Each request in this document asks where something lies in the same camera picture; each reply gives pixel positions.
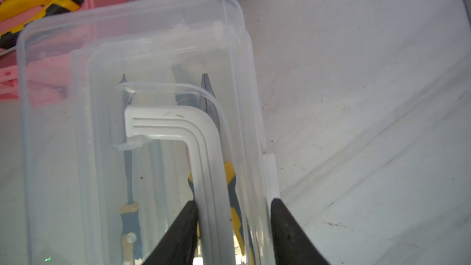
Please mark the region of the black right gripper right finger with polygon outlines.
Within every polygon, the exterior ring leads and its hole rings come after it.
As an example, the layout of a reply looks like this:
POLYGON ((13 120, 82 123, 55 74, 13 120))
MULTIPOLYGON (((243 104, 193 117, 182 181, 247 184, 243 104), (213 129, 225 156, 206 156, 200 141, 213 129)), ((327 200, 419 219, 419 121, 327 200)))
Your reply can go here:
POLYGON ((279 198, 271 202, 276 265, 329 265, 279 198))

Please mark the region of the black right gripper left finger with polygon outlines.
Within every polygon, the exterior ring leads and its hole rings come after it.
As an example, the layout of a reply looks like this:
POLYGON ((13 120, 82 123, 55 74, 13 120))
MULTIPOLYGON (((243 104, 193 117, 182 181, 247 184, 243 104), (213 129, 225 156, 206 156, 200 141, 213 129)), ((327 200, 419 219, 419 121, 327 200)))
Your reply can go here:
POLYGON ((188 201, 143 265, 192 265, 197 247, 198 209, 188 201))

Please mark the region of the clear white toolbox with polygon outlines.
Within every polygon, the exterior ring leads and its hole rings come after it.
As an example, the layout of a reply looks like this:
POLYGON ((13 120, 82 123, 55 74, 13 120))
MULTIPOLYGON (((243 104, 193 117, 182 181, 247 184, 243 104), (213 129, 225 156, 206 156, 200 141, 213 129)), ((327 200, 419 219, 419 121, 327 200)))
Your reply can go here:
POLYGON ((197 204, 193 263, 223 248, 225 175, 218 130, 176 97, 205 93, 207 73, 231 138, 237 195, 253 265, 273 265, 270 202, 279 195, 266 147, 255 62, 237 0, 142 0, 109 6, 118 34, 71 54, 68 97, 34 106, 20 97, 30 265, 123 265, 120 208, 127 203, 124 150, 132 151, 143 262, 184 205, 197 204))

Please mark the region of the pink toolbox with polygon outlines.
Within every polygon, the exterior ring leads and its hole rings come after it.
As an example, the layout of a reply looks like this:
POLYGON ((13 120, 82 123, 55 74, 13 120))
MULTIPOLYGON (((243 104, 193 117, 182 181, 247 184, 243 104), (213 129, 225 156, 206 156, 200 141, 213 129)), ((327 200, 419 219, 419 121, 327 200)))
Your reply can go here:
MULTIPOLYGON (((98 13, 126 0, 84 0, 75 12, 41 18, 20 33, 14 50, 1 52, 1 99, 27 95, 34 106, 68 97, 71 54, 118 34, 122 20, 103 22, 98 13)), ((1 21, 1 33, 34 17, 40 7, 1 21)))

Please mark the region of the yellow grey pliers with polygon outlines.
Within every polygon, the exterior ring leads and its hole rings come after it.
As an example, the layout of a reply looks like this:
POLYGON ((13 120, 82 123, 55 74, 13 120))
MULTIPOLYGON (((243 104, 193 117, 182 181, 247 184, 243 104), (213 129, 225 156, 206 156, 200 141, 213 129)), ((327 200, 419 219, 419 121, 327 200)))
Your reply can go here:
POLYGON ((218 130, 218 138, 212 137, 211 142, 218 144, 218 153, 222 160, 216 165, 217 171, 223 171, 225 175, 226 191, 221 188, 217 190, 215 196, 224 199, 221 206, 215 205, 215 212, 221 213, 223 217, 229 217, 224 222, 224 230, 231 229, 231 234, 225 234, 223 241, 224 250, 219 253, 218 258, 213 258, 209 250, 210 242, 202 238, 202 256, 205 265, 234 265, 236 263, 237 244, 240 248, 240 254, 245 261, 252 265, 254 263, 253 242, 250 234, 248 220, 244 215, 244 208, 241 207, 237 195, 236 170, 231 162, 231 138, 225 118, 223 117, 222 105, 217 101, 212 85, 207 73, 201 75, 201 88, 205 93, 185 93, 176 97, 178 106, 197 107, 201 112, 205 112, 211 119, 212 124, 218 130))

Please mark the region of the yellow black combination pliers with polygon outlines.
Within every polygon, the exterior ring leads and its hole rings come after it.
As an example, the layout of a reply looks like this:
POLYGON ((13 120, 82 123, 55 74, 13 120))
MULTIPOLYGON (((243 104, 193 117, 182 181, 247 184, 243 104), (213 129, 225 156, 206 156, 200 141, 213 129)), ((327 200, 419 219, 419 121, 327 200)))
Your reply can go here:
POLYGON ((16 47, 17 39, 24 28, 41 18, 78 11, 84 0, 4 0, 1 2, 1 21, 8 20, 33 8, 41 10, 29 20, 18 24, 1 33, 1 52, 12 51, 16 47))

